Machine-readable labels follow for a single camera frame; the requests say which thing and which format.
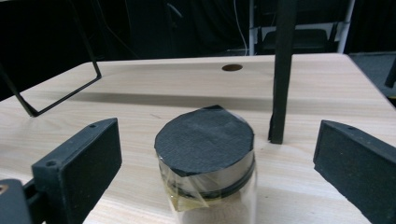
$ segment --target black chair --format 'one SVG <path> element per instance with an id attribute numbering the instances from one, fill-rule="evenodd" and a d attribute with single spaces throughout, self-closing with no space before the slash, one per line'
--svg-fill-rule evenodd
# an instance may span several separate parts
<path id="1" fill-rule="evenodd" d="M 277 0 L 257 3 L 258 54 L 275 54 Z M 299 0 L 293 53 L 321 53 L 336 51 L 339 24 L 347 18 L 349 1 Z"/>

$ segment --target chair backrest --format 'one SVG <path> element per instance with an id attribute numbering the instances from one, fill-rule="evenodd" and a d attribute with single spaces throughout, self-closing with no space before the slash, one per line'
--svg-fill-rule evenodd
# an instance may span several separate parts
<path id="1" fill-rule="evenodd" d="M 299 0 L 296 24 L 315 24 L 343 21 L 347 14 L 347 0 Z M 277 0 L 260 0 L 261 26 L 276 25 Z"/>

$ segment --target table hole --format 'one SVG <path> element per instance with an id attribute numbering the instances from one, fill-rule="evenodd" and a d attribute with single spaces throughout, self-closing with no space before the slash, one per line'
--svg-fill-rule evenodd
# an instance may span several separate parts
<path id="1" fill-rule="evenodd" d="M 241 70 L 243 67 L 244 66 L 242 66 L 241 64 L 230 63 L 227 65 L 224 65 L 221 69 L 226 72 L 234 72 L 234 71 Z"/>

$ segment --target white cable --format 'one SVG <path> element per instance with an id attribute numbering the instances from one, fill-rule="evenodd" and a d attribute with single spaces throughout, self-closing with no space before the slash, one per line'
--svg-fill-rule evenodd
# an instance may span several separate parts
<path id="1" fill-rule="evenodd" d="M 244 42 L 245 56 L 247 56 L 248 55 L 248 45 L 244 38 L 244 35 L 242 34 L 241 27 L 239 26 L 238 13 L 236 12 L 236 0 L 233 0 L 233 11 L 235 12 L 236 26 L 238 27 L 239 34 L 241 35 L 242 41 Z"/>

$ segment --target dark background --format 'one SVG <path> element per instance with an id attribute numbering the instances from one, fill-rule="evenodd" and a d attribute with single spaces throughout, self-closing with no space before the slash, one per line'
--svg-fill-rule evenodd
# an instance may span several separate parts
<path id="1" fill-rule="evenodd" d="M 98 61 L 203 57 L 243 47 L 231 0 L 73 2 Z M 248 41 L 248 1 L 236 5 Z M 90 60 L 72 19 L 61 0 L 0 3 L 0 62 L 19 91 Z M 395 51 L 395 40 L 396 1 L 357 0 L 345 53 Z M 0 100 L 11 95 L 2 80 L 0 89 Z"/>

